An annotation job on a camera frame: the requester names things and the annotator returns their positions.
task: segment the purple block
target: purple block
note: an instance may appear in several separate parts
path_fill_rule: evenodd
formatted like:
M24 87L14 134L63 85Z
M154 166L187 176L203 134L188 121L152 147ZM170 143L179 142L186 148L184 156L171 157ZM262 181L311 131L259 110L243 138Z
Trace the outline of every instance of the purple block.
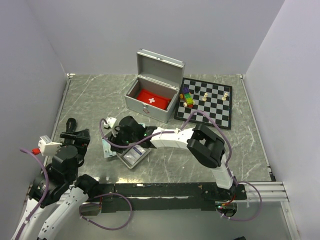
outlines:
M190 91L189 91L189 88L188 87L184 87L183 89L182 89L182 93L183 94L188 94Z

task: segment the red block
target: red block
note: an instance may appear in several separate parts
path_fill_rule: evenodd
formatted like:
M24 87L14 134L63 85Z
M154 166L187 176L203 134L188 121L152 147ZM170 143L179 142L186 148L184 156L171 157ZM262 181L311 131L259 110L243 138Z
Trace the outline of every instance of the red block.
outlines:
M136 98L141 102L144 102L146 104L152 105L154 107L157 107L159 109L166 110L171 99L166 98L163 96L159 96L153 92L147 91L145 89L142 89L139 93L139 96Z

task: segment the red cap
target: red cap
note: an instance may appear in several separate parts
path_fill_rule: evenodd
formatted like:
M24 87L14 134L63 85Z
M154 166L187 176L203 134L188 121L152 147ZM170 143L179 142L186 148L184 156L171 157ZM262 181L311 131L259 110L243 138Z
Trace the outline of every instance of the red cap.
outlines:
M32 149L32 153L33 153L34 155L38 155L38 154L41 153L41 151L40 151L39 148L34 148L34 149Z

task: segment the white chess piece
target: white chess piece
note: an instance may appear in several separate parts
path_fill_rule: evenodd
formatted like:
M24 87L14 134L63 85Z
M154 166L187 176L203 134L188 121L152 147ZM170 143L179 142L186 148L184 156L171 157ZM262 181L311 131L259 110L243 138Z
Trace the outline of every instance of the white chess piece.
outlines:
M227 93L227 92L225 92L225 93L224 93L224 95L223 95L223 97L222 97L222 101L227 100L227 97L228 97L228 93Z
M205 94L203 95L202 101L207 101L207 96L208 96L208 93L205 93Z

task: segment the white cross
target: white cross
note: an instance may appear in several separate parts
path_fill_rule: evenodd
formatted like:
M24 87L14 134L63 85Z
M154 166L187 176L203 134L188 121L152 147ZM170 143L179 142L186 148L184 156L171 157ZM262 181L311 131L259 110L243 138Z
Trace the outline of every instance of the white cross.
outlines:
M156 100L154 98L149 98L149 102L152 104L154 103Z

